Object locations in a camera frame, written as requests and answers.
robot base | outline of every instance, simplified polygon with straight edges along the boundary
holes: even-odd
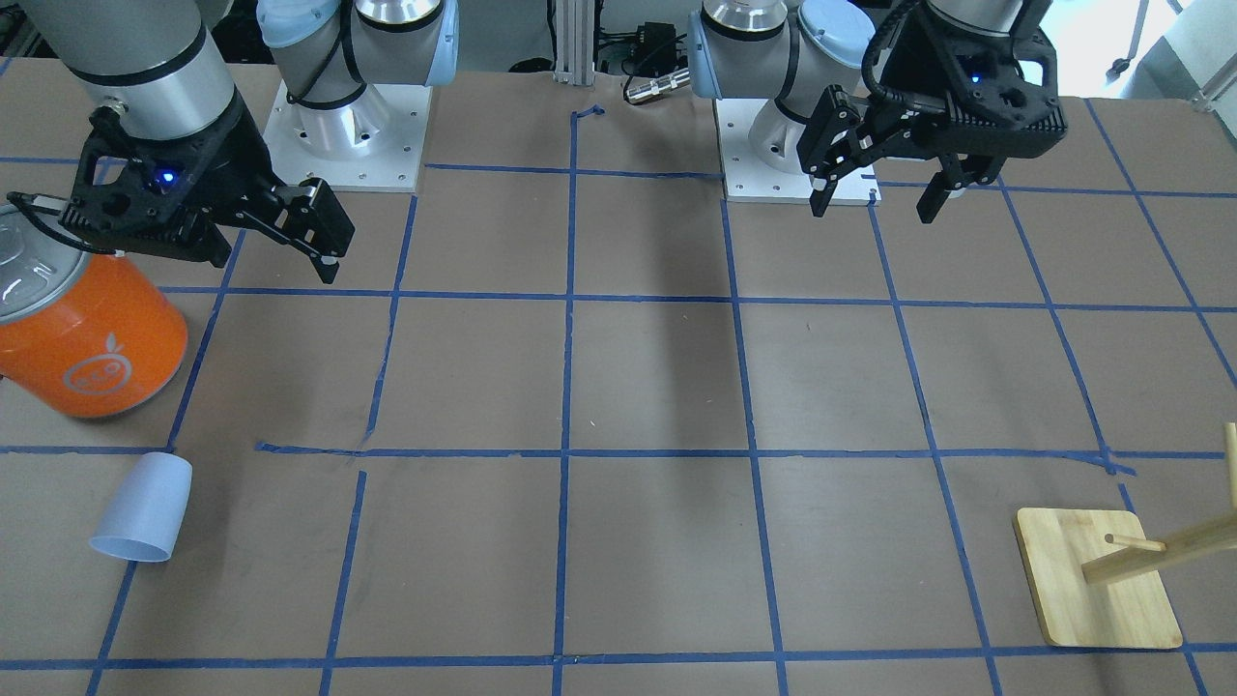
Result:
[[[335,190],[416,193],[433,89],[406,84],[372,88],[393,112],[391,125],[381,136],[382,147],[369,150],[361,157],[328,159],[310,152],[302,142],[297,108],[288,104],[287,87],[281,83],[262,132],[275,173],[289,183],[322,177]]]
[[[811,195],[808,174],[787,173],[766,164],[752,150],[747,134],[767,99],[719,99],[716,104],[717,141],[721,166],[726,173],[726,199],[747,203],[807,204]],[[881,187],[872,167],[856,169],[837,184],[834,205],[867,205]]]

plastic cup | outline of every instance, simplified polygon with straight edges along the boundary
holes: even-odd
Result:
[[[193,467],[174,455],[142,455],[104,511],[90,546],[126,561],[172,558],[189,502]]]

white logo on orange container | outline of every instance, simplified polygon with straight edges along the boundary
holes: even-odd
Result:
[[[111,394],[134,377],[134,366],[120,355],[124,345],[116,344],[116,334],[108,334],[106,354],[87,359],[64,373],[64,387],[87,397]]]

orange canister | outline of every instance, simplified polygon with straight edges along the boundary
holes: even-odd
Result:
[[[0,375],[62,414],[109,417],[171,382],[187,342],[184,316],[129,258],[66,246],[0,206]]]

